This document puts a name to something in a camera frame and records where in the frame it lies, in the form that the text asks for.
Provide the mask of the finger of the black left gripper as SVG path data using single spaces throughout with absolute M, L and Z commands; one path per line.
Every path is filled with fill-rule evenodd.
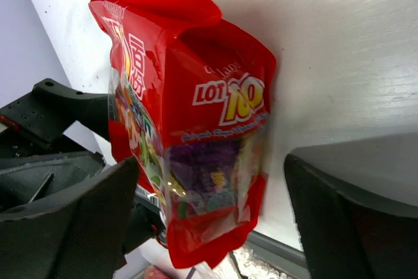
M 100 173 L 103 157 L 89 151 L 1 159 L 1 211 L 31 203 Z
M 74 122 L 110 140 L 108 95 L 84 93 L 51 78 L 1 108 L 1 122 L 45 150 Z

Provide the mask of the red fruit candy bag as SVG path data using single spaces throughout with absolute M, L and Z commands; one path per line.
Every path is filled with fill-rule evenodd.
M 160 200 L 173 266 L 216 267 L 258 222 L 274 55 L 212 0 L 90 0 L 111 38 L 109 133 Z

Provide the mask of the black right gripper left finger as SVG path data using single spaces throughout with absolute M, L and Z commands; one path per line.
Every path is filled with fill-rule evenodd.
M 1 214 L 2 278 L 112 278 L 137 184 L 130 157 Z

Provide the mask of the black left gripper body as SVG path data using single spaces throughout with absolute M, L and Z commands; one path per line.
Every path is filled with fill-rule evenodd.
M 35 133 L 1 125 L 1 161 L 45 161 L 76 157 L 95 159 L 93 152 L 70 139 L 65 132 L 66 129 L 62 129 L 61 133 L 44 139 Z

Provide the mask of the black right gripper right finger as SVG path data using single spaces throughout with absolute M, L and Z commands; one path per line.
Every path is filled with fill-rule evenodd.
M 311 278 L 416 278 L 417 207 L 337 179 L 293 155 L 285 181 Z

